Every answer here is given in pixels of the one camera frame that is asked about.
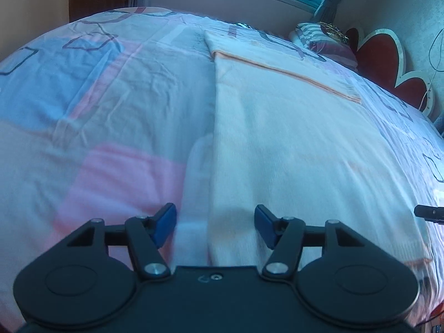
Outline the cream knit sweater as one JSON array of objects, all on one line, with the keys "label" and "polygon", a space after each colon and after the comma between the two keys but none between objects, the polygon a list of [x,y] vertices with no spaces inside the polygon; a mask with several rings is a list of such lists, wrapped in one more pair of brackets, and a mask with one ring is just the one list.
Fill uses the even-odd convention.
[{"label": "cream knit sweater", "polygon": [[175,265],[262,265],[260,204],[340,220],[408,265],[432,260],[412,209],[433,191],[412,184],[350,74],[272,41],[206,30],[203,44],[211,112],[187,160]]}]

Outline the pastel patterned bed quilt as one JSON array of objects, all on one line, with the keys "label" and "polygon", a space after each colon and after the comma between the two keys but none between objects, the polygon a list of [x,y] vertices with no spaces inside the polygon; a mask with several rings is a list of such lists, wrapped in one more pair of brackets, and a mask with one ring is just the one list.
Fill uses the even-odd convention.
[{"label": "pastel patterned bed quilt", "polygon": [[[187,160],[211,112],[211,80],[200,77],[209,67],[206,30],[276,42],[350,74],[412,184],[421,194],[433,191],[415,206],[443,204],[438,131],[354,71],[239,24],[155,7],[96,14],[30,41],[1,63],[1,324],[8,331],[24,323],[15,277],[77,227],[94,218],[119,225],[169,202],[179,221]],[[417,324],[443,301],[443,227],[414,218],[427,226],[433,255],[405,263],[420,286],[409,317]],[[171,266],[175,233],[162,250]]]}]

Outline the red white bed headboard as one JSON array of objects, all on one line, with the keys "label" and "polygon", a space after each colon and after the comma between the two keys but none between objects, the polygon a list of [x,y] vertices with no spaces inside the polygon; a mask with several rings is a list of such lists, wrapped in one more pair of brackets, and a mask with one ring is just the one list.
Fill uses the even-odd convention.
[{"label": "red white bed headboard", "polygon": [[365,35],[362,28],[351,27],[345,35],[361,76],[417,108],[426,117],[431,115],[435,103],[431,79],[424,71],[407,70],[406,51],[393,30],[376,29]]}]

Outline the striped pillow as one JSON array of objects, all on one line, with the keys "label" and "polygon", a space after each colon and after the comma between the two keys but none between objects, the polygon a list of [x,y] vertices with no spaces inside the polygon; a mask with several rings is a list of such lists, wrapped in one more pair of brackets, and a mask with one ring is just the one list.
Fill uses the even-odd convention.
[{"label": "striped pillow", "polygon": [[327,57],[357,72],[358,62],[349,43],[344,44],[325,35],[318,22],[299,23],[289,34],[289,38],[296,46]]}]

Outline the gold patterned cloth on pillow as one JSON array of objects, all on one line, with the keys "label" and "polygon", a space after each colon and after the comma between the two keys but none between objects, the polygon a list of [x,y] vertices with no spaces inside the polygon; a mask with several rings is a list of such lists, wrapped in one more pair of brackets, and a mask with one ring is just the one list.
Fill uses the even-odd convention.
[{"label": "gold patterned cloth on pillow", "polygon": [[344,44],[348,43],[349,38],[337,26],[326,22],[319,22],[318,24],[325,35],[337,41],[341,41]]}]

